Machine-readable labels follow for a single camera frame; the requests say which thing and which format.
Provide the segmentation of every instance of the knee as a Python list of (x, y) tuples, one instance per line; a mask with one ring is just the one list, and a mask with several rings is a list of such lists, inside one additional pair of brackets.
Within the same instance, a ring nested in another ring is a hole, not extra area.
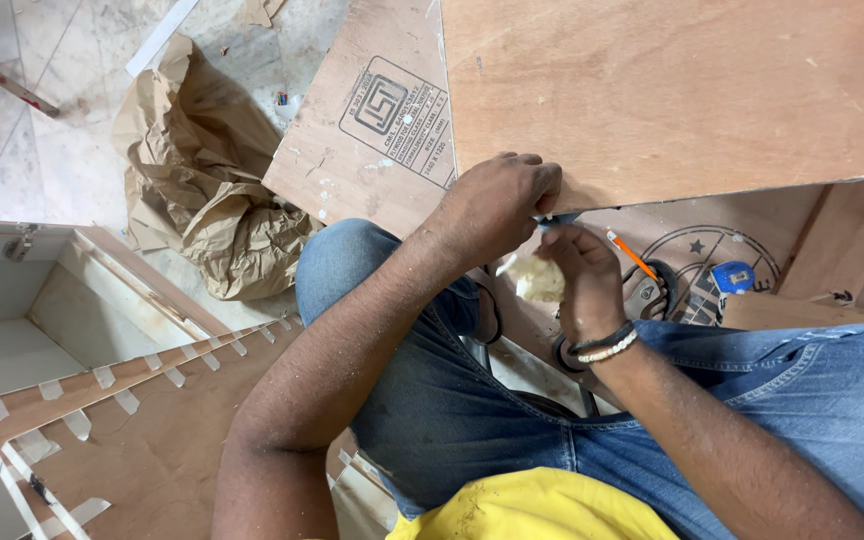
[(295, 296), (305, 323), (358, 287), (401, 243), (365, 219), (343, 219), (312, 236), (295, 268)]

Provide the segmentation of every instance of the blue jeans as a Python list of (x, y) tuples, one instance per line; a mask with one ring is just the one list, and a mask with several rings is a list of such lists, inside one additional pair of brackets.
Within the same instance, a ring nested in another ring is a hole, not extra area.
[[(358, 219), (316, 234), (295, 275), (305, 323), (365, 281), (400, 243)], [(629, 493), (682, 537), (734, 538), (632, 415), (556, 418), (487, 373), (459, 341), (476, 329), (478, 313), (478, 291), (467, 277), (441, 291), (352, 420), (359, 448), (406, 518), (444, 504), (469, 481), (544, 466)], [(713, 396), (818, 467), (864, 513), (864, 325), (635, 327)]]

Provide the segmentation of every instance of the white marble floor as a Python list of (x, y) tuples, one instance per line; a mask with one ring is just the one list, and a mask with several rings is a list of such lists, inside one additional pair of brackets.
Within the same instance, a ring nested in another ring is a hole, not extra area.
[[(56, 119), (0, 87), (0, 220), (126, 225), (126, 162), (109, 138), (132, 77), (125, 66), (174, 0), (0, 0), (0, 71), (61, 110)], [(178, 31), (245, 89), (281, 133), (276, 92), (306, 93), (348, 0), (286, 0), (273, 28), (244, 22), (245, 0), (199, 0)], [(228, 46), (226, 55), (219, 49)], [(157, 55), (150, 65), (159, 62)], [(292, 310), (294, 297), (220, 302), (174, 251), (143, 257), (226, 325)]]

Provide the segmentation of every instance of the white bead bracelet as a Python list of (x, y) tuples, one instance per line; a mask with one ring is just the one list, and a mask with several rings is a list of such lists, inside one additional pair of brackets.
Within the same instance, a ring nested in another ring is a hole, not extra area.
[(629, 332), (629, 335), (622, 338), (622, 341), (619, 341), (618, 343), (616, 343), (615, 345), (612, 345), (611, 347), (609, 347), (606, 350), (595, 352), (593, 354), (581, 354), (579, 356), (579, 362), (589, 363), (589, 362), (604, 361), (608, 357), (617, 355), (618, 353), (624, 351), (638, 337), (639, 337), (639, 333), (636, 332), (635, 330), (632, 330), (631, 332)]

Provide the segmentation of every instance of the orange pencil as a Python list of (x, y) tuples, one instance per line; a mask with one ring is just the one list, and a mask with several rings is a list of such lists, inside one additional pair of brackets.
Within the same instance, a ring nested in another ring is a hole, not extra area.
[(637, 264), (639, 268), (642, 269), (642, 271), (644, 271), (646, 274), (649, 275), (650, 278), (652, 278), (655, 281), (659, 280), (659, 277), (656, 276), (656, 273), (653, 272), (652, 269), (648, 267), (648, 265), (646, 265), (644, 262), (642, 262), (642, 259), (639, 258), (639, 256), (636, 254), (636, 252), (629, 249), (629, 246), (625, 245), (625, 242), (622, 241), (622, 238), (619, 238), (618, 234), (612, 232), (611, 228), (606, 228), (606, 238), (608, 239), (608, 241), (615, 244), (616, 248), (625, 252), (625, 255), (629, 256), (631, 258), (631, 260), (635, 264)]

